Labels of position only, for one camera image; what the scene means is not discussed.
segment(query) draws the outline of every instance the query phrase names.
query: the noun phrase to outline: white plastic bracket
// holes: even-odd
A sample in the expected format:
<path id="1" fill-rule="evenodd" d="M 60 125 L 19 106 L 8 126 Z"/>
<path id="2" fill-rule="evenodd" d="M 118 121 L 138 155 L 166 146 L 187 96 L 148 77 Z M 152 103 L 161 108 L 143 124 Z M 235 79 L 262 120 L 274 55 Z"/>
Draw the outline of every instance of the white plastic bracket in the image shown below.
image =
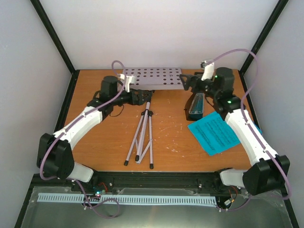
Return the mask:
<path id="1" fill-rule="evenodd" d="M 205 66 L 203 76 L 201 80 L 211 79 L 214 73 L 214 62 Z"/>
<path id="2" fill-rule="evenodd" d="M 125 76 L 124 74 L 120 74 L 119 77 L 120 77 L 121 80 L 127 80 L 124 87 L 125 87 L 125 90 L 129 93 L 130 92 L 130 84 L 135 83 L 135 76 L 134 75 L 131 75 L 131 76 L 126 75 Z"/>

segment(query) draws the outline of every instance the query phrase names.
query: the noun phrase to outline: blue card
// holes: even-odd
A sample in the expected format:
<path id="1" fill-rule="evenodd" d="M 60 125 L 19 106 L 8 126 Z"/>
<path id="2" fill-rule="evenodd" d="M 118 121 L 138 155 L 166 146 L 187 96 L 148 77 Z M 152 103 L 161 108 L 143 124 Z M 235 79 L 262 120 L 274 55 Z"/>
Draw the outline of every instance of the blue card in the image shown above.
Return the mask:
<path id="1" fill-rule="evenodd" d="M 202 148 L 211 156 L 240 144 L 231 127 L 217 112 L 188 125 L 188 128 Z"/>

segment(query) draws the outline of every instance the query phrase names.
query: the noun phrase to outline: gray perforated plate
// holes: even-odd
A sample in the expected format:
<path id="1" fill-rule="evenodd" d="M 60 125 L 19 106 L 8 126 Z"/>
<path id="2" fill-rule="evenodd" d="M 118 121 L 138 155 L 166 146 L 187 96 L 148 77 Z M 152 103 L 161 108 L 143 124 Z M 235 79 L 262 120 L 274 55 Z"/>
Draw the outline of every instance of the gray perforated plate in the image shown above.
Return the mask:
<path id="1" fill-rule="evenodd" d="M 181 69 L 177 67 L 133 67 L 123 70 L 123 74 L 136 76 L 136 83 L 130 86 L 133 89 L 183 89 L 179 78 Z"/>

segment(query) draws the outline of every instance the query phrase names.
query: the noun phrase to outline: black enclosure frame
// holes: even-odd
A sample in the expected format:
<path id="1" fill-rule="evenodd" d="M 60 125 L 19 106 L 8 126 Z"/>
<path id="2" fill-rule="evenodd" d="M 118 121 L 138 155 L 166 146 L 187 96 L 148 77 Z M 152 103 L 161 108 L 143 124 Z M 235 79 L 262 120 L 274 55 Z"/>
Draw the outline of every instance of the black enclosure frame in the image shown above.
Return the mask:
<path id="1" fill-rule="evenodd" d="M 60 114 L 57 120 L 57 124 L 55 127 L 55 131 L 60 130 L 64 127 L 64 123 L 67 117 L 67 113 L 69 110 L 69 106 L 72 100 L 72 96 L 74 93 L 74 89 L 77 83 L 78 75 L 80 70 L 75 70 L 71 60 L 69 59 L 55 29 L 53 28 L 46 12 L 43 9 L 39 0 L 30 0 L 33 7 L 35 8 L 37 14 L 39 15 L 42 23 L 44 24 L 45 28 L 47 29 L 50 37 L 52 38 L 56 48 L 58 49 L 62 59 L 64 60 L 67 68 L 71 73 L 70 83 L 68 85 L 68 89 L 66 92 L 66 96 L 64 98 Z M 266 37 L 268 36 L 269 32 L 271 31 L 272 27 L 274 26 L 276 20 L 280 16 L 281 12 L 283 11 L 285 5 L 288 3 L 288 0 L 279 0 L 277 5 L 275 6 L 273 12 L 271 13 L 268 21 L 266 22 L 265 26 L 263 27 L 259 37 L 257 38 L 254 46 L 252 47 L 251 51 L 255 54 L 259 51 L 261 46 L 263 45 Z M 245 91 L 247 91 L 247 86 L 245 83 L 244 75 L 248 70 L 250 64 L 253 61 L 253 57 L 248 55 L 246 58 L 243 66 L 239 70 L 240 79 Z M 254 112 L 252 102 L 250 96 L 247 95 L 247 100 L 249 104 L 249 109 L 253 116 L 254 123 L 258 126 L 256 114 Z M 204 192 L 209 193 L 210 195 L 221 197 L 225 196 L 226 193 L 218 193 L 213 191 L 211 188 L 206 187 L 199 188 L 200 183 L 209 183 L 214 178 L 214 173 L 207 172 L 207 173 L 161 173 L 161 172 L 99 172 L 99 175 L 104 177 L 108 180 L 109 183 L 112 183 L 112 189 L 119 189 L 119 188 L 184 188 L 184 189 L 192 189 L 196 190 L 197 192 Z M 19 228 L 22 225 L 23 218 L 25 216 L 27 206 L 29 204 L 29 199 L 31 197 L 33 188 L 35 186 L 71 186 L 70 181 L 67 180 L 49 180 L 43 181 L 38 174 L 34 174 L 32 182 L 29 186 L 28 192 L 26 194 L 24 203 L 20 210 L 19 217 L 17 219 L 15 228 Z M 286 189 L 282 189 L 282 194 L 286 194 Z M 298 228 L 299 225 L 297 223 L 293 208 L 291 206 L 290 200 L 285 200 L 285 206 L 287 208 L 291 223 L 294 228 Z"/>

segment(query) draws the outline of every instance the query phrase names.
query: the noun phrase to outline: orange wooden surface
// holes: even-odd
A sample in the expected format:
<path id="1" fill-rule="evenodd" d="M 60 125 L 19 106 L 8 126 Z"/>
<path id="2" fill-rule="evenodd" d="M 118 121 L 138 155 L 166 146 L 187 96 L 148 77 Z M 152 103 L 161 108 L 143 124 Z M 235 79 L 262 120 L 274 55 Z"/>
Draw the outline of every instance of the orange wooden surface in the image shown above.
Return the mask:
<path id="1" fill-rule="evenodd" d="M 182 70 L 190 74 L 197 70 Z M 234 71 L 234 93 L 241 97 L 244 90 L 237 71 Z M 68 111 L 66 124 L 78 116 L 92 99 L 94 92 L 100 90 L 102 78 L 113 75 L 111 70 L 81 70 Z M 95 126 L 76 145 L 73 156 L 76 162 L 98 171 L 216 171 L 226 167 L 248 169 L 250 167 L 243 146 L 237 145 L 221 154 L 209 156 L 188 130 L 184 106 L 191 96 L 190 91 L 157 90 L 152 96 L 150 109 L 152 117 L 154 169 L 149 169 L 149 153 L 141 164 L 136 164 L 134 148 L 129 165 L 124 166 L 136 127 L 140 120 L 142 106 L 125 104 L 119 117 L 107 117 Z M 112 115 L 120 112 L 115 107 Z M 213 112 L 205 102 L 204 115 Z"/>

